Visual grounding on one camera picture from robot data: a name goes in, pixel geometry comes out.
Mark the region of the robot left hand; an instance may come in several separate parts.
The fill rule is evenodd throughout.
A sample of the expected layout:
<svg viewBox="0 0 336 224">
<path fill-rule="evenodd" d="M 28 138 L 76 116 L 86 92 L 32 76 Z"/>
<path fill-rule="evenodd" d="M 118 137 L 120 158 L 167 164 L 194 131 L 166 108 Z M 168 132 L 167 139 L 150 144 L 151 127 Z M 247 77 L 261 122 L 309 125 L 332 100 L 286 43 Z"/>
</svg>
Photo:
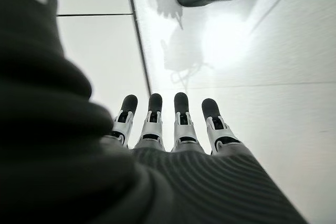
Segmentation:
<svg viewBox="0 0 336 224">
<path fill-rule="evenodd" d="M 138 100 L 115 118 L 64 56 L 57 0 L 1 0 L 1 223 L 305 223 L 213 99 L 202 110 L 212 151 L 174 98 L 174 147 L 162 98 L 150 96 L 133 149 Z"/>
</svg>

